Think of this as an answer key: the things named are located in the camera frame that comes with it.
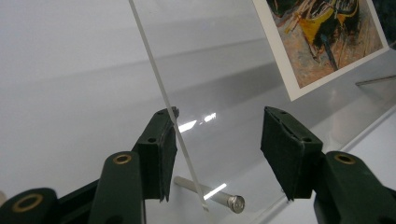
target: glass panel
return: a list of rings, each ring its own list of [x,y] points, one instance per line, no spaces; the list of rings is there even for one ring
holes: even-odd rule
[[[224,192],[245,198],[239,215],[207,200],[216,223],[260,223],[284,197],[260,151],[266,105],[290,112],[329,151],[396,103],[395,80],[355,85],[392,75],[393,50],[291,102],[250,1],[134,2],[170,104],[180,110],[178,126],[199,181],[213,189],[226,184]],[[187,170],[181,165],[174,175],[189,178]],[[180,200],[196,197],[177,193]],[[196,214],[196,205],[183,209]]]

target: picture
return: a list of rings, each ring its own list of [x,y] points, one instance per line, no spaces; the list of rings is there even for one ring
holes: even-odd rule
[[[253,0],[290,99],[389,47],[369,0]]]

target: postcard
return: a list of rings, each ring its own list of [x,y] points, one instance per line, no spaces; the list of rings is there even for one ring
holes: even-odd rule
[[[389,49],[370,0],[253,0],[293,101]]]

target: silver cylinder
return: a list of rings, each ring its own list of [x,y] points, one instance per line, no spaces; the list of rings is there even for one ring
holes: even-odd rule
[[[189,179],[183,178],[181,176],[176,176],[174,178],[174,182],[175,182],[175,184],[177,184],[185,189],[189,189],[195,193],[197,192],[195,189],[194,183],[192,181],[190,181]],[[204,194],[207,194],[213,190],[212,188],[205,186],[205,185],[201,185],[201,184],[200,184],[200,187]],[[239,195],[231,195],[231,194],[219,191],[219,192],[215,193],[213,196],[211,196],[210,200],[229,207],[231,209],[231,211],[233,211],[236,214],[241,213],[245,209],[245,199]]]

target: metal bar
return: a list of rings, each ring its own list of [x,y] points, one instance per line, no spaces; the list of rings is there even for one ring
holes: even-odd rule
[[[357,86],[362,86],[362,85],[367,85],[371,83],[376,83],[376,82],[381,82],[381,81],[389,81],[396,78],[396,75],[388,76],[388,77],[378,77],[378,78],[373,78],[373,79],[368,79],[364,81],[360,81],[355,83]]]
[[[194,183],[186,178],[183,178],[181,176],[176,176],[174,178],[175,184],[185,188],[189,189],[193,192],[197,192],[194,186]],[[229,207],[231,211],[233,211],[236,214],[239,214],[244,211],[245,208],[245,200],[242,196],[239,195],[231,195],[228,193],[224,193],[222,191],[215,191],[212,188],[205,186],[205,185],[200,185],[202,191],[204,194],[208,195],[209,193],[213,193],[212,196],[208,197],[208,199],[215,201],[216,203],[220,203],[226,207]]]

